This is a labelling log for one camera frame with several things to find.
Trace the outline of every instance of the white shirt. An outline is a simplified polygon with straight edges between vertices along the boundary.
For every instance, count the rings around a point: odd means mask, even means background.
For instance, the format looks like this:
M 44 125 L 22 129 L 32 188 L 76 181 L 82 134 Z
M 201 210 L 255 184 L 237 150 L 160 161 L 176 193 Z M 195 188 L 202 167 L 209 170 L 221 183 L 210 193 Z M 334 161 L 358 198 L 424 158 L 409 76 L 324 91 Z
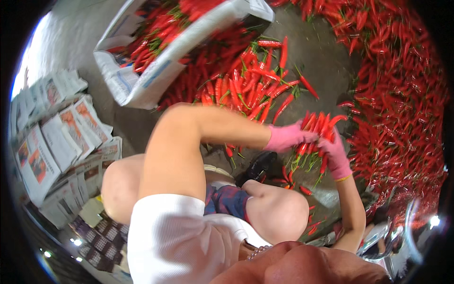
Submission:
M 134 206 L 128 263 L 134 284 L 209 283 L 238 261 L 243 240 L 270 245 L 247 222 L 226 214 L 203 216 L 205 203 L 155 194 Z

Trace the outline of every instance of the concrete floor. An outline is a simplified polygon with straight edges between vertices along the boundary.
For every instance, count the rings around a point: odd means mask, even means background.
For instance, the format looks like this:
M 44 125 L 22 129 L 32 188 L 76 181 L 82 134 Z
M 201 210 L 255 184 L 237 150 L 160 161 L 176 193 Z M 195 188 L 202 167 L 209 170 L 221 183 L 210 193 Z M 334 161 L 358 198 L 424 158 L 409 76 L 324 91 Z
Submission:
M 123 137 L 123 157 L 143 153 L 148 138 L 160 113 L 146 110 L 119 107 L 113 100 L 107 86 L 103 82 L 93 58 L 92 51 L 109 22 L 123 5 L 124 0 L 59 0 L 40 25 L 39 37 L 36 36 L 30 47 L 28 57 L 29 84 L 47 73 L 61 68 L 77 69 L 79 75 L 88 81 L 88 93 L 93 96 L 94 107 L 100 119 L 113 125 L 115 135 Z M 337 45 L 330 25 L 317 18 L 313 23 L 302 23 L 299 13 L 294 7 L 278 8 L 276 21 L 268 27 L 265 35 L 288 41 L 287 67 L 291 70 L 286 80 L 295 80 L 294 64 L 304 65 L 303 75 L 317 91 L 320 100 L 315 100 L 309 93 L 290 104 L 277 120 L 276 125 L 294 123 L 304 116 L 306 110 L 325 113 L 332 116 L 343 111 L 336 103 L 346 99 L 351 74 L 356 73 L 359 60 L 350 58 L 343 45 Z M 278 106 L 286 94 L 276 100 L 276 106 L 270 111 L 267 122 L 271 122 Z M 342 133 L 345 123 L 337 125 Z M 250 160 L 258 151 L 245 149 L 246 159 L 236 156 L 238 167 L 232 169 L 221 148 L 208 153 L 201 147 L 204 162 L 221 167 L 232 175 L 247 168 Z M 287 161 L 289 155 L 280 155 Z M 318 170 L 310 173 L 298 170 L 294 174 L 297 185 L 311 188 L 318 177 Z M 338 196 L 334 181 L 329 174 L 314 190 L 315 194 L 308 198 L 309 204 L 317 204 L 314 221 L 328 218 L 325 226 L 332 224 L 339 217 Z M 324 233 L 319 230 L 311 237 Z

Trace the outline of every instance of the patterned shorts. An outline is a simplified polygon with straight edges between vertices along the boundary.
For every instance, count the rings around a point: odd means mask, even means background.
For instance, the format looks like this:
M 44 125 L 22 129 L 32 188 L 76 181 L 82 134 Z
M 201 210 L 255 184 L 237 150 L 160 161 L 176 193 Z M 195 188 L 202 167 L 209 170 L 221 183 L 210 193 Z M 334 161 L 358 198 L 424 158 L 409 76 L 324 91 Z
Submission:
M 238 217 L 248 223 L 246 214 L 246 202 L 250 195 L 245 190 L 233 185 L 224 185 L 219 189 L 207 184 L 207 196 L 205 198 L 205 213 L 228 214 Z

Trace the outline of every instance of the white sleeve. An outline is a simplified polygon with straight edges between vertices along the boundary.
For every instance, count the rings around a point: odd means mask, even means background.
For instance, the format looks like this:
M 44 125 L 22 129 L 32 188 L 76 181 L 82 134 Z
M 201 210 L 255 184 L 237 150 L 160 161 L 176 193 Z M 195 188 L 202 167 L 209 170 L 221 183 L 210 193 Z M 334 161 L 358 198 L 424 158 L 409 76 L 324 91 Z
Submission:
M 205 203 L 177 194 L 156 194 L 134 206 L 128 263 L 134 284 L 208 283 L 238 260 L 234 235 L 205 222 Z

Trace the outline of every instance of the pink glove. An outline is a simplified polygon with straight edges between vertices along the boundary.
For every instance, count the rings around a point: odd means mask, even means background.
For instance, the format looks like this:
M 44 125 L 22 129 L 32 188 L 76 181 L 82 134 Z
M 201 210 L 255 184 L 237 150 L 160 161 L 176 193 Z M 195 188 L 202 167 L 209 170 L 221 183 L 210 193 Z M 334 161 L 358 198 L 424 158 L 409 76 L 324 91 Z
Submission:
M 271 138 L 264 150 L 281 153 L 289 150 L 294 145 L 316 141 L 318 134 L 301 131 L 301 123 L 303 123 L 303 120 L 283 127 L 269 125 Z
M 321 138 L 318 146 L 328 155 L 328 168 L 334 180 L 342 180 L 350 176 L 353 172 L 350 169 L 350 161 L 345 154 L 341 136 L 334 127 L 334 143 Z

